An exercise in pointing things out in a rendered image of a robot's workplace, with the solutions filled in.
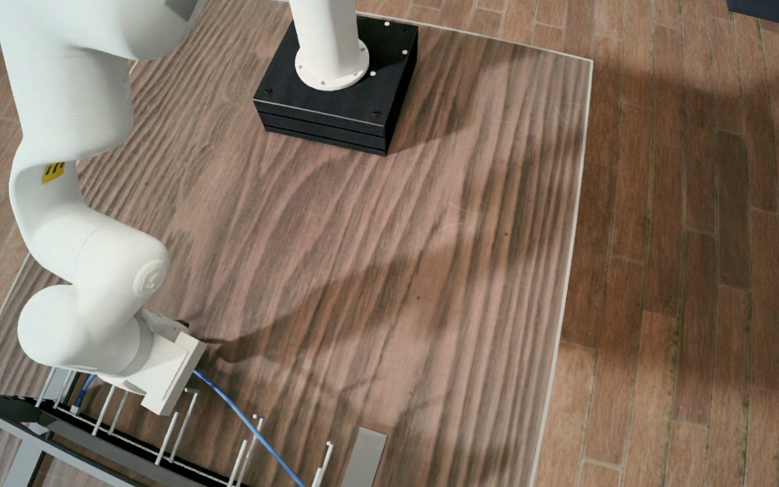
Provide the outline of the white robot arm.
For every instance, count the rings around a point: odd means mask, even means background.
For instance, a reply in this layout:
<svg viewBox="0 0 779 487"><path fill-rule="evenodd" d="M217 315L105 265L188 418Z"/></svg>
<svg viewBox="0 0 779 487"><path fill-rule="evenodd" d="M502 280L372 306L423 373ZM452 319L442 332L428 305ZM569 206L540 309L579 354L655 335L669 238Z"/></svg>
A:
<svg viewBox="0 0 779 487"><path fill-rule="evenodd" d="M359 81L370 53L358 38L355 0L289 2L300 79L325 91ZM152 235L85 206L76 161L132 135L128 59L168 55L207 3L0 0L0 41L24 132L10 204L33 258L73 283L31 297L18 321L20 345L46 366L125 378L147 392L141 406L165 416L207 344L182 331L173 343L141 318L165 280L169 252Z"/></svg>

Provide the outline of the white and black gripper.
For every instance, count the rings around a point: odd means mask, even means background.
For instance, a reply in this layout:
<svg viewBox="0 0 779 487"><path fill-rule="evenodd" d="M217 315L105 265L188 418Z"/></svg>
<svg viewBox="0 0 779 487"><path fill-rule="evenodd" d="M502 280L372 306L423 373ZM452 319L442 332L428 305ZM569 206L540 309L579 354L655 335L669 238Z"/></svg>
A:
<svg viewBox="0 0 779 487"><path fill-rule="evenodd" d="M165 315L161 314L160 312L156 312L151 309L142 308L141 310L141 318L147 320L149 329L154 331L157 335L163 336L165 339L170 340L173 343L176 342L176 339L180 335L181 331L189 335L189 323L186 323L183 320L171 320L170 317L165 317ZM118 386L124 390L134 392L134 394L141 394L144 396L147 394L146 391L143 391L141 388L132 384L125 378L108 378L99 374L97 375L106 382Z"/></svg>

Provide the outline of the dark grey metal rack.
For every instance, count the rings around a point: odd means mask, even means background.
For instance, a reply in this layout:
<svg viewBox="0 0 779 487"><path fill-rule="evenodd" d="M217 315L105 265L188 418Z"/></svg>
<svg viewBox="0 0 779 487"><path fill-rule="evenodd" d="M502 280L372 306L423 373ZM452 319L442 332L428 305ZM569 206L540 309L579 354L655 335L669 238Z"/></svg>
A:
<svg viewBox="0 0 779 487"><path fill-rule="evenodd" d="M171 421L161 449L150 446L115 429L118 416L130 392L128 390L122 398L111 427L102 423L102 419L116 389L114 385L106 398L98 421L80 412L81 397L78 397L71 408L66 406L78 374L80 372L53 367L39 398L0 395L0 428L23 440L3 487L31 487L45 451L115 487L148 487L53 441L51 439L53 432L121 466L132 469L143 477L154 479L169 487L249 487L241 481L256 445L258 437L255 434L237 482L234 479L247 440L242 443L230 478L175 456L197 402L199 390L185 388L186 392L193 392L195 396L170 454L164 450L179 416L178 412ZM30 427L27 428L20 422L29 422ZM360 427L341 487L371 487L384 446L384 434Z"/></svg>

